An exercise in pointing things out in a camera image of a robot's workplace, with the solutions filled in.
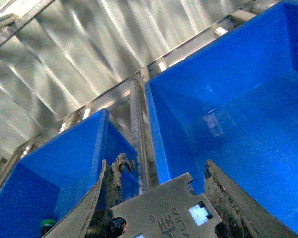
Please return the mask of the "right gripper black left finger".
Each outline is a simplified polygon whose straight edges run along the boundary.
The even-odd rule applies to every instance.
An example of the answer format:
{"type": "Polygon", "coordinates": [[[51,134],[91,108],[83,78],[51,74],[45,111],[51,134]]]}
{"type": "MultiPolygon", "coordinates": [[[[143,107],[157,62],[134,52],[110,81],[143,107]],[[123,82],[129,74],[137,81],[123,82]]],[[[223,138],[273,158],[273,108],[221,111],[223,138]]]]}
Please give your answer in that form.
{"type": "Polygon", "coordinates": [[[78,205],[57,222],[45,238],[117,238],[127,228],[123,218],[114,218],[111,208],[123,203],[122,172],[134,170],[133,160],[120,153],[112,164],[102,160],[97,183],[78,205]]]}

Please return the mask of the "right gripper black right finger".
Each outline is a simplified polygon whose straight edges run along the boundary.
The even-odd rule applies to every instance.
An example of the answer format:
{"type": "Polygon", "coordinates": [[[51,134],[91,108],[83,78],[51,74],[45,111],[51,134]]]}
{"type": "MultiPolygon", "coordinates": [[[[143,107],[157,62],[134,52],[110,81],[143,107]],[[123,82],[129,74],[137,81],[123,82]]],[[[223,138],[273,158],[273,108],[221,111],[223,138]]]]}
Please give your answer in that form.
{"type": "Polygon", "coordinates": [[[298,238],[293,230],[270,214],[212,160],[204,171],[205,196],[221,218],[220,238],[298,238]]]}

